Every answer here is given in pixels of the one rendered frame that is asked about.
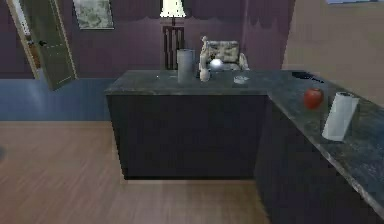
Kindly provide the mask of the dark kitchen counter cabinet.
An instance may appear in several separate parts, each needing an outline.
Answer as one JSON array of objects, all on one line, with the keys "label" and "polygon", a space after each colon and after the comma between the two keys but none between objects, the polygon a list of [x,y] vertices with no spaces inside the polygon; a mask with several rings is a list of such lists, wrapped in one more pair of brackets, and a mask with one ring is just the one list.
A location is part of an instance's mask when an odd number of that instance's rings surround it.
[{"label": "dark kitchen counter cabinet", "polygon": [[[271,224],[384,224],[384,108],[361,99],[344,140],[327,140],[339,87],[292,72],[124,73],[105,92],[123,176],[252,180]],[[309,88],[323,91],[316,109]]]}]

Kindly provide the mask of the grey cylinder container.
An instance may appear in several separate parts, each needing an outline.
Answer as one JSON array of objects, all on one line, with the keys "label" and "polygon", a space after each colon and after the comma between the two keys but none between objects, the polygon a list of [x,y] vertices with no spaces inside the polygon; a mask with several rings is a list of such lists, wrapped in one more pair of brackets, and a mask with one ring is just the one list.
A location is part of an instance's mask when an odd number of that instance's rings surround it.
[{"label": "grey cylinder container", "polygon": [[177,51],[178,82],[188,82],[194,75],[195,51],[192,49],[179,49]]}]

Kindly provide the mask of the dark slatted chair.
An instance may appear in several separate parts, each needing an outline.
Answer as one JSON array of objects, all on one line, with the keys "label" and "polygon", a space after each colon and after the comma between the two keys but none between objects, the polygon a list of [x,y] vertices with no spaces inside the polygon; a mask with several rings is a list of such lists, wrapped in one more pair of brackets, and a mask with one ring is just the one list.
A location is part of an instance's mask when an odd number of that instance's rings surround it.
[{"label": "dark slatted chair", "polygon": [[166,70],[177,69],[177,51],[184,48],[184,28],[164,26],[163,29],[164,66]]}]

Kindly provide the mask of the black flat object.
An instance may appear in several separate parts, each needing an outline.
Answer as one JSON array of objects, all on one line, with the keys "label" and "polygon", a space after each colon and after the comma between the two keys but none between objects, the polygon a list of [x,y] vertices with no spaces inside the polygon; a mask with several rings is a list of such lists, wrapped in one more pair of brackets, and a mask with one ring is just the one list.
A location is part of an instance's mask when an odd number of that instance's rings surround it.
[{"label": "black flat object", "polygon": [[302,71],[293,71],[292,76],[298,79],[308,79],[308,80],[313,80],[319,83],[324,83],[324,81],[316,78],[314,75],[309,74],[307,72],[302,72]]}]

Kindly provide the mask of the red apple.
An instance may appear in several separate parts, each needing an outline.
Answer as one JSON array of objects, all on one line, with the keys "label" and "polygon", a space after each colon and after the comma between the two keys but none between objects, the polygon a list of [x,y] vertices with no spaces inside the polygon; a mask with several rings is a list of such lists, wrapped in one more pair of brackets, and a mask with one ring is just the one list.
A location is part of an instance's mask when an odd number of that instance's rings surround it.
[{"label": "red apple", "polygon": [[316,109],[323,101],[323,91],[319,88],[309,88],[304,93],[304,105],[308,109]]}]

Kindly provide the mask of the white paper towel roll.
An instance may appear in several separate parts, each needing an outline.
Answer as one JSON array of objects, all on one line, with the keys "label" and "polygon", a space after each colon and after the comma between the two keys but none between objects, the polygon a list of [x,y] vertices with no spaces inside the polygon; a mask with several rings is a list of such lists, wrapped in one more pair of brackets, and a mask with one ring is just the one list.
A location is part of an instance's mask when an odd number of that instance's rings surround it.
[{"label": "white paper towel roll", "polygon": [[357,96],[348,92],[337,92],[325,122],[322,136],[331,141],[343,141],[358,103],[359,98]]}]

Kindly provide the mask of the green room door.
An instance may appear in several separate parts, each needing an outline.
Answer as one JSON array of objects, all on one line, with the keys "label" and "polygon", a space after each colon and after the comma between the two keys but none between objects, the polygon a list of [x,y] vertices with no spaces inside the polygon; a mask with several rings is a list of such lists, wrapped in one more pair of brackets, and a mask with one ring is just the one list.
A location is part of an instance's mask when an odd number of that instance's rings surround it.
[{"label": "green room door", "polygon": [[[18,1],[24,14],[31,40],[37,51],[47,85],[55,91],[77,79],[72,53],[66,37],[58,0],[3,0],[10,11],[17,34],[35,79],[39,79],[36,63],[29,47],[24,27],[17,14]],[[46,46],[38,42],[46,41]]]}]

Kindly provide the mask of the framed grey wall picture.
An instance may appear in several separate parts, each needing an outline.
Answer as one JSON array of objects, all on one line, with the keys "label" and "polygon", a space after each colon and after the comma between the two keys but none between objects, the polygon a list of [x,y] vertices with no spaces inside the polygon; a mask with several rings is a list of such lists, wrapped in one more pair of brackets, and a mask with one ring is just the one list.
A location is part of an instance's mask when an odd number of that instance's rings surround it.
[{"label": "framed grey wall picture", "polygon": [[112,30],[114,28],[110,0],[73,0],[81,30]]}]

